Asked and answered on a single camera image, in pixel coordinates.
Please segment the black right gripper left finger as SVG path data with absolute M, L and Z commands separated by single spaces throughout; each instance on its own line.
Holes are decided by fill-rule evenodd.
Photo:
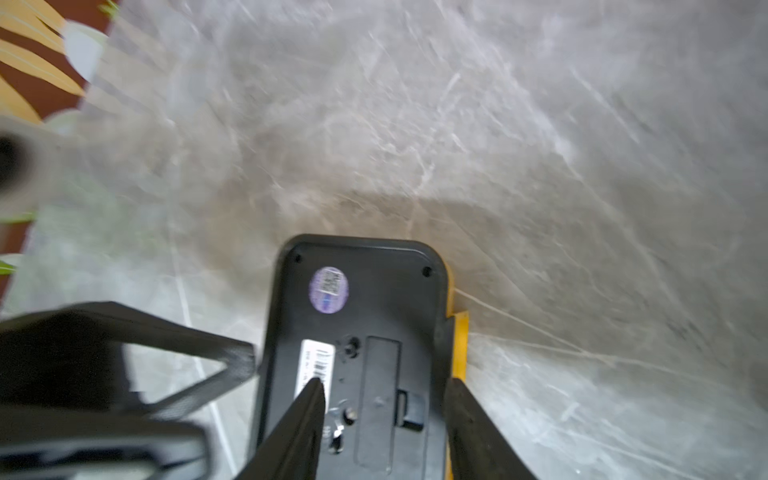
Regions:
M 312 378 L 236 479 L 315 479 L 324 419 L 323 384 Z

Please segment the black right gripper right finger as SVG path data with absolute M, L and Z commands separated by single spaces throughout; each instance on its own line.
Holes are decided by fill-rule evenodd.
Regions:
M 454 479 L 536 479 L 459 378 L 446 385 L 444 418 Z

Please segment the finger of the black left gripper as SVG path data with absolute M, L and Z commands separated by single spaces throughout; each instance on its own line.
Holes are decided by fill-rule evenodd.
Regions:
M 3 479 L 208 479 L 197 425 L 104 412 L 1 407 Z
M 178 420 L 255 372 L 252 344 L 115 302 L 1 323 L 4 404 Z

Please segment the black battery cover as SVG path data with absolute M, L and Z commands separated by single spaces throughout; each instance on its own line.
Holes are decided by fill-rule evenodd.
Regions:
M 395 340 L 365 340 L 355 461 L 381 475 L 392 469 L 400 350 Z

